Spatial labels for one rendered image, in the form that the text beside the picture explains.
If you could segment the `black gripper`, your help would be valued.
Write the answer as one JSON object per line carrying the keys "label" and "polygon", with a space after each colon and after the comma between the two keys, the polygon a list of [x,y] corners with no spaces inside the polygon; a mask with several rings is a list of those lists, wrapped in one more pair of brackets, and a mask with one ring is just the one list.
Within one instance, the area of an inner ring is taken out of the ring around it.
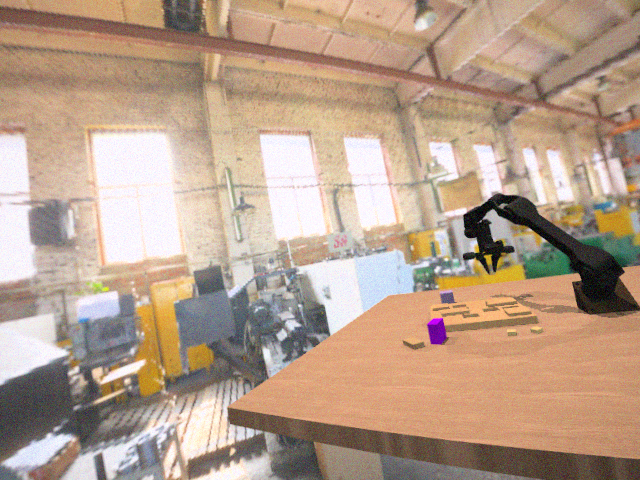
{"label": "black gripper", "polygon": [[[493,240],[492,236],[485,236],[485,237],[478,237],[477,238],[477,243],[478,243],[478,247],[479,247],[479,253],[474,253],[474,252],[470,252],[470,253],[464,253],[463,254],[463,259],[468,261],[468,260],[473,260],[474,258],[476,258],[475,260],[479,261],[487,270],[487,273],[489,274],[489,269],[488,269],[488,264],[487,264],[487,259],[484,258],[484,256],[488,256],[486,253],[484,252],[480,252],[480,242],[481,240],[484,240],[485,242],[489,242],[491,240]],[[499,254],[491,254],[491,262],[492,262],[492,267],[493,267],[493,271],[496,273],[496,269],[497,269],[497,263],[500,259],[500,257],[503,257],[501,255],[501,253],[515,253],[515,249],[513,246],[504,246],[504,249],[500,249],[499,250],[500,253]]]}

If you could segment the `tan flat block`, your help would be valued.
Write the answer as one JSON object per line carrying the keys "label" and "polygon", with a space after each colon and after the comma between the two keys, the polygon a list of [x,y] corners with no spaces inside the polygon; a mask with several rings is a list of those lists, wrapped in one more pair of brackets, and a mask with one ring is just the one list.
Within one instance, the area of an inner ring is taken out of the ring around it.
{"label": "tan flat block", "polygon": [[408,339],[404,339],[403,340],[403,345],[406,347],[410,347],[412,349],[417,349],[417,348],[421,348],[424,347],[424,341],[418,340],[414,337],[408,338]]}

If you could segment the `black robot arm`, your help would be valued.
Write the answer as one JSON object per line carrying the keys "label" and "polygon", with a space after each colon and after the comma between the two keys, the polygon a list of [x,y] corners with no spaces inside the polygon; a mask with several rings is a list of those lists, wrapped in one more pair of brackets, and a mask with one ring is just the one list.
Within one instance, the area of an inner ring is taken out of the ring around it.
{"label": "black robot arm", "polygon": [[[499,207],[502,203],[508,205],[502,209]],[[618,297],[614,293],[617,278],[625,271],[614,257],[603,249],[580,243],[563,229],[556,227],[539,215],[536,205],[523,196],[498,193],[483,205],[466,212],[463,219],[464,234],[467,238],[491,235],[489,224],[492,222],[483,218],[492,209],[503,219],[528,226],[558,250],[564,252],[570,258],[570,268],[580,274],[583,282],[580,288],[591,302]],[[480,242],[480,252],[485,252],[487,255],[499,254],[500,249],[504,249],[502,240],[496,242],[481,240]]]}

